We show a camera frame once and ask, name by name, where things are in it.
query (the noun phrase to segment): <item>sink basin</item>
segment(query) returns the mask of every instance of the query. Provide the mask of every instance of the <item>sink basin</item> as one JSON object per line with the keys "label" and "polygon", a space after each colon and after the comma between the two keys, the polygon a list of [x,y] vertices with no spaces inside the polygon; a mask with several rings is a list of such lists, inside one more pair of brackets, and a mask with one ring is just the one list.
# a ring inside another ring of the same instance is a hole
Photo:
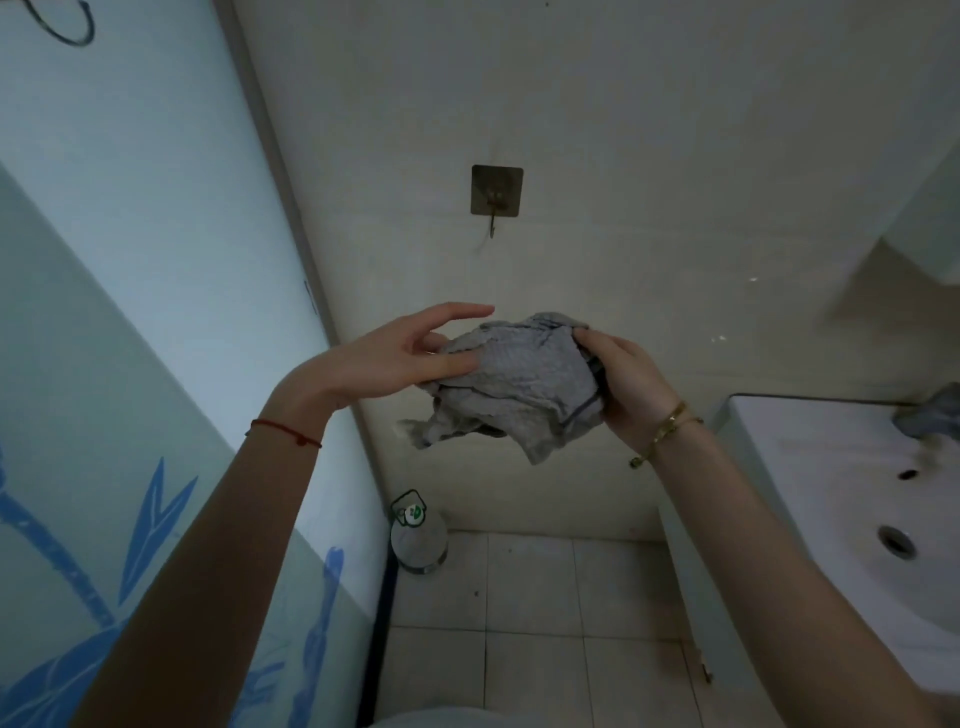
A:
{"label": "sink basin", "polygon": [[745,468],[810,557],[921,687],[960,694],[960,447],[902,435],[893,412],[730,402]]}

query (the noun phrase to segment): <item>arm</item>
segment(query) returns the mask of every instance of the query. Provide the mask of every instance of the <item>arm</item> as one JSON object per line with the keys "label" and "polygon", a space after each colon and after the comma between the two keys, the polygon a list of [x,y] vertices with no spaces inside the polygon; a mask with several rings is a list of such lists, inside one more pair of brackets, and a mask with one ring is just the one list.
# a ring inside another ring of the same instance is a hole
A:
{"label": "arm", "polygon": [[[585,329],[576,336],[606,367],[608,424],[641,451],[680,398],[633,342]],[[687,422],[657,445],[651,463],[787,725],[940,725],[896,658],[705,427]]]}
{"label": "arm", "polygon": [[[488,316],[445,303],[405,316],[301,364],[260,415],[323,439],[337,409],[477,366],[434,354],[431,329]],[[74,715],[74,726],[226,725],[267,615],[317,449],[254,427],[130,622]]]}

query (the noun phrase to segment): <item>sink drain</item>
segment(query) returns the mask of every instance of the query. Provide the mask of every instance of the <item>sink drain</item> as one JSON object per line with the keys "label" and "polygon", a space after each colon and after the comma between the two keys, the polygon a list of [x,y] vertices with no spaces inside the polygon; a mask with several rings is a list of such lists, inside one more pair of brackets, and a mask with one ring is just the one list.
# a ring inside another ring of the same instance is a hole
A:
{"label": "sink drain", "polygon": [[876,530],[876,536],[880,539],[883,547],[898,559],[912,561],[917,558],[917,547],[913,545],[913,540],[899,528],[894,528],[892,525],[882,525]]}

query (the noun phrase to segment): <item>forearm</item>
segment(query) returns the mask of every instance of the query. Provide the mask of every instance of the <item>forearm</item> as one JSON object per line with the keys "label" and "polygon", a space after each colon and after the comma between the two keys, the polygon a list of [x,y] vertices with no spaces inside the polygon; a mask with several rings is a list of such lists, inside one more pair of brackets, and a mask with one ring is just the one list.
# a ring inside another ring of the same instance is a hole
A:
{"label": "forearm", "polygon": [[254,427],[144,595],[75,726],[221,725],[240,692],[317,449]]}
{"label": "forearm", "polygon": [[940,725],[704,427],[685,424],[651,462],[788,725]]}

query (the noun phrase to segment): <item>red string bracelet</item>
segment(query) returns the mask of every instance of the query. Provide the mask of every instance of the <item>red string bracelet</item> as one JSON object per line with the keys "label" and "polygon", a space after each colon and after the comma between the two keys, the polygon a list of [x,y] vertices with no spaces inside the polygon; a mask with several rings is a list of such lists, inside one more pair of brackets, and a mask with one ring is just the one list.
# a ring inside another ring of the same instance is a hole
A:
{"label": "red string bracelet", "polygon": [[320,443],[318,443],[318,442],[317,442],[316,440],[314,440],[312,437],[307,437],[307,436],[304,435],[302,432],[297,432],[297,431],[294,430],[292,427],[288,427],[287,425],[281,425],[280,423],[275,423],[275,422],[273,422],[272,420],[253,420],[253,421],[250,423],[250,428],[251,428],[251,429],[247,430],[247,435],[249,435],[249,434],[251,433],[251,430],[253,430],[253,427],[254,427],[255,425],[264,425],[264,426],[267,426],[267,427],[275,427],[275,428],[278,429],[278,430],[282,430],[283,432],[286,432],[288,435],[293,435],[294,437],[297,438],[297,444],[300,445],[301,447],[304,446],[304,445],[306,445],[306,444],[308,444],[308,443],[309,443],[310,445],[316,445],[317,448],[322,448],[322,447],[323,447],[323,445],[321,445]]}

